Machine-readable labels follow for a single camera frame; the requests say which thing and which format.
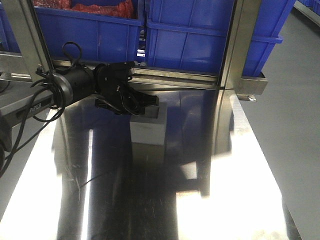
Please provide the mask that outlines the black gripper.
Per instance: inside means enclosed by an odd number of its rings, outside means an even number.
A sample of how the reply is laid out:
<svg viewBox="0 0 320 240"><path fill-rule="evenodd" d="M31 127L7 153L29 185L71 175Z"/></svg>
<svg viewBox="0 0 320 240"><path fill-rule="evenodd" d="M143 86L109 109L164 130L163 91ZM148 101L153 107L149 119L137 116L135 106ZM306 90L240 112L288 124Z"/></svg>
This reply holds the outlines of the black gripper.
<svg viewBox="0 0 320 240"><path fill-rule="evenodd" d="M158 106L156 95L146 94L130 87L131 69L134 61L99 64L94 69L96 93L94 105L114 112L116 115L140 116L145 114L144 108L132 110L128 106Z"/></svg>

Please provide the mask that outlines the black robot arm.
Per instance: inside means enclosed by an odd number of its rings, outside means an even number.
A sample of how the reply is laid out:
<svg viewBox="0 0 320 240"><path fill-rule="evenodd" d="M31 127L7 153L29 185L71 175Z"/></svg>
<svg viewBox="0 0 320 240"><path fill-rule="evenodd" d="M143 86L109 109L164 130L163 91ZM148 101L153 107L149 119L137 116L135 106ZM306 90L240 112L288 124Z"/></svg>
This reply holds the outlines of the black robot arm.
<svg viewBox="0 0 320 240"><path fill-rule="evenodd" d="M158 106L159 98L135 90L129 85L135 62L101 63L94 69L83 64L40 73L43 78L28 87L12 88L0 96L0 145L13 149L12 128L23 119L48 108L65 108L90 95L97 95L95 106L118 115L144 115L149 106Z"/></svg>

